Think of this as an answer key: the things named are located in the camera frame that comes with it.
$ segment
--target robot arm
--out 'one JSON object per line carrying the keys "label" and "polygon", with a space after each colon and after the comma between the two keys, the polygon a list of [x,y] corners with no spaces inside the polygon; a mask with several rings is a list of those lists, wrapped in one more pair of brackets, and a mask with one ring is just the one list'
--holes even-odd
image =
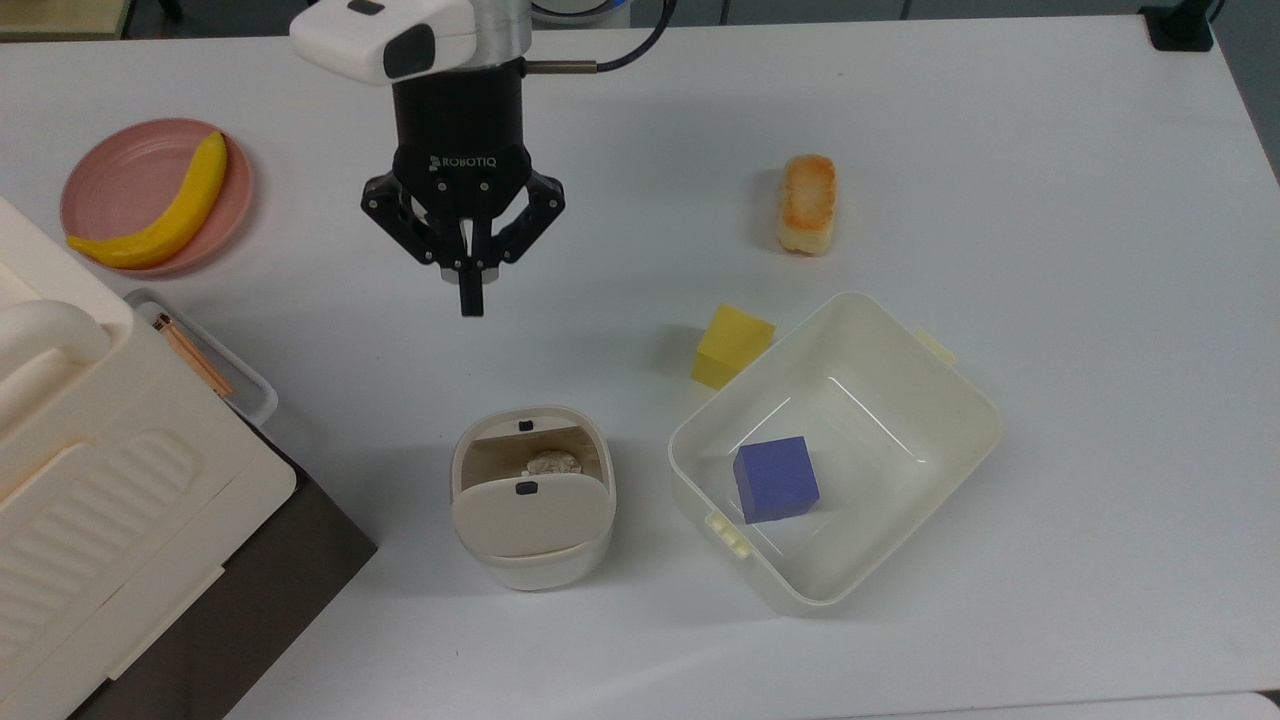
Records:
{"label": "robot arm", "polygon": [[[662,35],[675,3],[664,0],[644,45],[604,64],[526,63],[530,0],[320,0],[293,20],[289,36],[323,68],[392,85],[399,146],[392,172],[365,183],[361,206],[419,263],[438,264],[458,284],[462,314],[479,316],[484,283],[564,210],[563,187],[536,173],[525,149],[525,74],[626,65]],[[521,190],[527,206],[495,229],[493,220]]]}

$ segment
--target black cable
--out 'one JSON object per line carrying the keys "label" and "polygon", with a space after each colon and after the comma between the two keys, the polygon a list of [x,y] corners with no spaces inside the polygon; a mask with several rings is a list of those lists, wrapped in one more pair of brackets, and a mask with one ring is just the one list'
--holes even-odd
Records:
{"label": "black cable", "polygon": [[609,70],[616,70],[618,68],[623,68],[636,61],[636,59],[639,59],[640,55],[648,53],[649,49],[653,47],[655,42],[658,42],[658,38],[662,37],[662,31],[667,29],[667,26],[671,23],[671,14],[675,12],[676,12],[676,0],[662,0],[662,15],[658,18],[658,24],[654,26],[653,32],[649,33],[649,37],[646,37],[645,41],[641,42],[639,47],[618,58],[617,60],[609,60],[608,63],[596,63],[595,72],[607,73]]}

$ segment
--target pink plate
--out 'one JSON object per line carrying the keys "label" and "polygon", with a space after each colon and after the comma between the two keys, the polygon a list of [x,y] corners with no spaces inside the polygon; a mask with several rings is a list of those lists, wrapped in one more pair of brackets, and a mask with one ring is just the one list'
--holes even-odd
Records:
{"label": "pink plate", "polygon": [[[63,231],[106,240],[147,227],[178,195],[196,146],[214,131],[218,128],[209,123],[172,118],[124,128],[97,143],[67,178]],[[223,137],[227,177],[196,236],[159,265],[115,272],[148,278],[187,270],[209,260],[234,236],[253,197],[253,172],[236,141],[227,133]]]}

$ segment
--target yellow cube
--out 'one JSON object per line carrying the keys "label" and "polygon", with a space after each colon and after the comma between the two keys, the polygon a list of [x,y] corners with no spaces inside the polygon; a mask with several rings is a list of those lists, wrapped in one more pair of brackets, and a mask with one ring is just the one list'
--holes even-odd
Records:
{"label": "yellow cube", "polygon": [[728,305],[721,305],[698,343],[694,379],[719,389],[750,365],[773,341],[773,325]]}

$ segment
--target container handle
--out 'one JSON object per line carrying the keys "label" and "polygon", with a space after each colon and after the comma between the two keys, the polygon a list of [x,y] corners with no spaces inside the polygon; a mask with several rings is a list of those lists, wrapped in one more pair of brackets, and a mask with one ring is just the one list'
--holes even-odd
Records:
{"label": "container handle", "polygon": [[728,518],[726,518],[719,510],[716,510],[707,516],[707,527],[709,527],[722,541],[724,541],[724,544],[733,551],[733,555],[736,555],[739,560],[746,560],[751,555],[751,551],[754,550],[751,547],[751,542],[748,541],[742,533],[737,532],[733,523],[730,523]]}
{"label": "container handle", "polygon": [[938,342],[933,336],[924,331],[924,328],[915,328],[915,340],[920,341],[920,345],[929,348],[929,352],[938,356],[947,365],[956,364],[956,356],[947,350],[945,345]]}
{"label": "container handle", "polygon": [[111,337],[76,305],[28,300],[0,309],[0,380],[49,350],[61,350],[78,365],[101,360]]}

